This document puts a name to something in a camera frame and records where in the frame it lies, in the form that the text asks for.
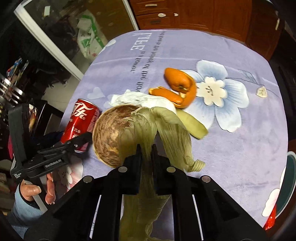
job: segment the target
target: fingernail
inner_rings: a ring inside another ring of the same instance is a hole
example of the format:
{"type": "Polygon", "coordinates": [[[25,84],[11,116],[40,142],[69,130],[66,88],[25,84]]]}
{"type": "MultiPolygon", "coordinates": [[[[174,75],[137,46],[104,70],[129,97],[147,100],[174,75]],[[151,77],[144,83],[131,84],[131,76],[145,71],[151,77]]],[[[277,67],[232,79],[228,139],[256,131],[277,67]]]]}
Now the fingernail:
{"type": "Polygon", "coordinates": [[[35,194],[39,194],[39,193],[41,193],[41,188],[38,187],[38,186],[36,186],[36,187],[33,188],[33,192],[34,192],[35,194]]]}

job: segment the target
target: purple tablecloth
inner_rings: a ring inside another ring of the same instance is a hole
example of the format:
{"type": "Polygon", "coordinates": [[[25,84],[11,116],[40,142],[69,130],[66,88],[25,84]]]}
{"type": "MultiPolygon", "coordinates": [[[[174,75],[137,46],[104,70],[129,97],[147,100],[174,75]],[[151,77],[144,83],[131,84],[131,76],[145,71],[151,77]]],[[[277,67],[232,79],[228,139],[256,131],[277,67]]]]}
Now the purple tablecloth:
{"type": "MultiPolygon", "coordinates": [[[[238,129],[223,130],[222,122],[231,122],[227,118],[232,118],[232,114],[225,109],[226,119],[222,120],[221,113],[218,116],[222,109],[204,105],[202,97],[196,97],[189,107],[188,112],[209,130],[202,140],[192,138],[194,159],[203,160],[206,166],[190,175],[210,175],[263,226],[267,217],[262,212],[271,192],[279,188],[286,165],[287,124],[281,94],[268,62],[238,42],[192,30],[149,30],[121,35],[109,42],[87,70],[65,111],[61,129],[67,125],[78,98],[105,111],[110,108],[108,102],[113,94],[123,94],[127,89],[148,93],[149,88],[159,85],[169,88],[163,76],[167,67],[190,69],[202,77],[214,76],[216,80],[224,74],[223,77],[233,80],[224,80],[228,97],[223,100],[224,107],[231,98],[237,104],[234,111],[241,116],[242,123],[238,129]],[[203,70],[197,65],[202,60],[203,70]],[[207,69],[207,63],[217,65],[218,69],[207,69]],[[239,100],[235,101],[235,93],[231,95],[237,81],[240,93],[246,89],[248,99],[241,105],[239,100]],[[267,89],[267,98],[256,95],[262,85],[267,89]]],[[[100,177],[111,170],[97,159],[92,148],[82,159],[82,176],[100,177]]],[[[152,236],[173,239],[170,205],[168,202],[156,221],[152,236]]]]}

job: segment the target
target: white tissue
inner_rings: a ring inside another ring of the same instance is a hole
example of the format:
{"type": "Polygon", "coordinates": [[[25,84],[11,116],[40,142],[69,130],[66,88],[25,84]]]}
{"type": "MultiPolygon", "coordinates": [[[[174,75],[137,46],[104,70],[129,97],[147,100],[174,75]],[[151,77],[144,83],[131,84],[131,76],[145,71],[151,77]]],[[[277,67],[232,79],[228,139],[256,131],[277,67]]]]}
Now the white tissue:
{"type": "Polygon", "coordinates": [[[126,90],[122,95],[113,95],[110,101],[111,106],[118,106],[122,104],[140,105],[142,107],[164,107],[173,111],[176,114],[174,104],[165,97],[148,95],[141,92],[131,92],[126,90]]]}

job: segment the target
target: corn husk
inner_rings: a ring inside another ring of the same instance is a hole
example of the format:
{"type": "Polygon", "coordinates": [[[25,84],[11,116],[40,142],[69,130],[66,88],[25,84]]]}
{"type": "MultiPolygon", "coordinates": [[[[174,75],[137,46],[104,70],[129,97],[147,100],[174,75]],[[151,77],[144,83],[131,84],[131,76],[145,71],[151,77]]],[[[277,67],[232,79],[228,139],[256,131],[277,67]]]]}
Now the corn husk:
{"type": "Polygon", "coordinates": [[[188,172],[200,170],[202,161],[194,161],[188,131],[177,115],[163,107],[141,107],[125,118],[129,127],[120,130],[118,151],[121,163],[142,149],[140,190],[135,196],[124,195],[124,210],[120,221],[120,241],[157,241],[150,237],[152,224],[157,220],[170,195],[158,196],[154,191],[151,147],[157,131],[171,164],[188,172]]]}
{"type": "Polygon", "coordinates": [[[141,166],[140,190],[135,196],[124,195],[124,210],[120,222],[120,241],[145,241],[150,238],[152,223],[157,220],[170,195],[158,196],[154,191],[151,146],[157,132],[150,109],[142,107],[126,118],[130,127],[120,131],[118,136],[119,157],[124,158],[136,153],[139,143],[143,155],[141,166]]]}
{"type": "Polygon", "coordinates": [[[153,107],[150,111],[155,118],[155,124],[170,163],[182,171],[200,171],[205,163],[193,160],[189,132],[178,116],[163,107],[153,107]]]}

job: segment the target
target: human hand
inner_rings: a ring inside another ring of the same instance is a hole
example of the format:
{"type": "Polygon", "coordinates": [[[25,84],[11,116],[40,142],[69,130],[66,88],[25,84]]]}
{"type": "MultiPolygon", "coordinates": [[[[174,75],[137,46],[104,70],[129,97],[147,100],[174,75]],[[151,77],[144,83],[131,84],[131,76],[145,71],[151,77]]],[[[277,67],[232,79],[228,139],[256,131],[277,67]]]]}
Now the human hand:
{"type": "MultiPolygon", "coordinates": [[[[47,176],[47,194],[45,196],[45,201],[47,204],[52,204],[56,199],[53,177],[51,173],[48,173],[46,176],[47,176]]],[[[41,188],[34,184],[26,184],[25,181],[23,180],[20,185],[20,192],[25,200],[31,202],[34,200],[33,196],[41,193],[41,188]]]]}

